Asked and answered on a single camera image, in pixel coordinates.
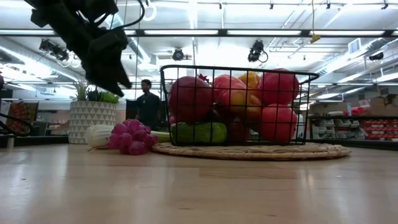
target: wire basket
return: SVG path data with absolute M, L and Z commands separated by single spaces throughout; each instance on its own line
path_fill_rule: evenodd
M 160 75 L 174 146 L 305 144 L 315 73 L 166 65 Z

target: round woven mat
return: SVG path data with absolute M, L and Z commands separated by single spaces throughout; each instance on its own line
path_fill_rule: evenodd
M 215 159 L 301 160 L 332 159 L 347 156 L 351 151 L 340 145 L 306 143 L 301 146 L 173 146 L 156 144 L 154 152 L 173 156 L 196 156 Z

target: person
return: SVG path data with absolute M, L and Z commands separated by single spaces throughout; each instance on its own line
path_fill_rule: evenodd
M 152 130 L 156 130 L 156 124 L 160 120 L 160 98 L 150 92 L 151 87 L 152 83 L 149 80 L 141 81 L 141 89 L 144 94 L 137 99 L 136 119 Z

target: white planter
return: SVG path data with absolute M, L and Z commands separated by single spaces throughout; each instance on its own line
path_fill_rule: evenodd
M 94 101 L 70 103 L 69 143 L 87 144 L 86 130 L 93 125 L 116 124 L 116 105 Z

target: wooden table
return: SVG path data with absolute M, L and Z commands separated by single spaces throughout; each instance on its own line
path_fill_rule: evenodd
M 0 150 L 0 223 L 398 223 L 398 152 L 329 161 Z

